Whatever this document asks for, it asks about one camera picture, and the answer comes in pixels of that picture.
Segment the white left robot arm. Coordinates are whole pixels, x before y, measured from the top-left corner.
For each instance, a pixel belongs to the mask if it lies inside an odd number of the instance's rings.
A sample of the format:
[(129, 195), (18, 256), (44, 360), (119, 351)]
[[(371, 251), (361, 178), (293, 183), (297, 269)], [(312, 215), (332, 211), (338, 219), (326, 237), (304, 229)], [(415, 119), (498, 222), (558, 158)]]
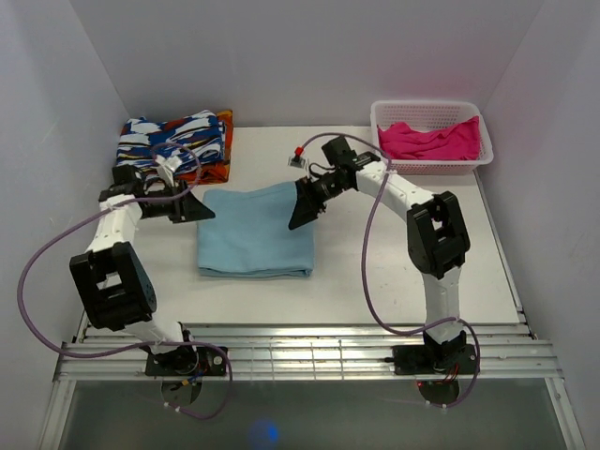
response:
[(70, 259), (69, 270), (91, 324), (97, 329), (128, 331), (146, 351), (165, 359), (178, 374), (199, 363), (189, 332), (177, 321), (158, 319), (158, 300), (134, 246), (139, 222), (167, 218), (173, 224), (216, 217), (188, 190), (184, 181), (148, 191), (142, 171), (131, 165), (112, 168), (113, 182), (99, 194), (94, 238), (84, 253)]

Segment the light blue trousers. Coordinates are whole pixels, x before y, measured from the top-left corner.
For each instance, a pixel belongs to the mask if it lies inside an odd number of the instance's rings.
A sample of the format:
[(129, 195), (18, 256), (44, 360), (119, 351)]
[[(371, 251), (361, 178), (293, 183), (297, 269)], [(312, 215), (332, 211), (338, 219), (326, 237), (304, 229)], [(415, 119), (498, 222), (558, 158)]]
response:
[(293, 182), (243, 192), (211, 189), (202, 202), (214, 213), (198, 223), (197, 264), (214, 278), (308, 278), (314, 269), (314, 228), (290, 230)]

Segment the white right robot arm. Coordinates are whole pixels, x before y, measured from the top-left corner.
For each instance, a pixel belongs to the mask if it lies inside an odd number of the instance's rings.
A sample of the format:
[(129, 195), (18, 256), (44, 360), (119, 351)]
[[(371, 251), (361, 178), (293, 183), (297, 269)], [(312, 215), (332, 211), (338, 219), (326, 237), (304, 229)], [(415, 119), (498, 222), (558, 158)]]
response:
[(471, 242), (457, 196), (409, 182), (393, 172), (376, 146), (357, 154), (348, 144), (350, 135), (332, 133), (329, 138), (322, 146), (328, 168), (295, 183), (290, 229), (317, 219), (328, 201), (351, 189), (389, 208), (406, 224), (408, 255), (424, 283), (426, 322), (414, 331), (422, 344), (393, 347), (388, 362), (397, 375), (476, 373), (477, 349), (468, 344), (459, 318), (458, 283)]

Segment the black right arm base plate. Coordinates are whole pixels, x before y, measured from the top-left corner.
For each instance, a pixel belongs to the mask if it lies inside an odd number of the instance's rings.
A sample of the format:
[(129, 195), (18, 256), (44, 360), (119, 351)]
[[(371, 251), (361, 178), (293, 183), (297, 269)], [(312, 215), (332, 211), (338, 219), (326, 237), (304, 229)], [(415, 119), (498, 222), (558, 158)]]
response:
[(397, 375), (474, 374), (477, 355), (472, 344), (447, 352), (437, 345), (398, 345), (392, 348)]

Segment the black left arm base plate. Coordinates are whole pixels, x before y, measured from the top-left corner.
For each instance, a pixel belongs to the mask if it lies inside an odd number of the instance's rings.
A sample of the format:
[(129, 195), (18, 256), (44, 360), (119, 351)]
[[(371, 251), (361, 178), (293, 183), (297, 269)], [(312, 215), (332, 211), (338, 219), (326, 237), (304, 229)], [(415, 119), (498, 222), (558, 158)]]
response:
[(227, 351), (226, 347), (220, 347), (217, 352), (214, 348), (196, 346), (151, 354), (146, 359), (143, 373), (151, 377), (223, 376), (227, 372), (224, 358)]

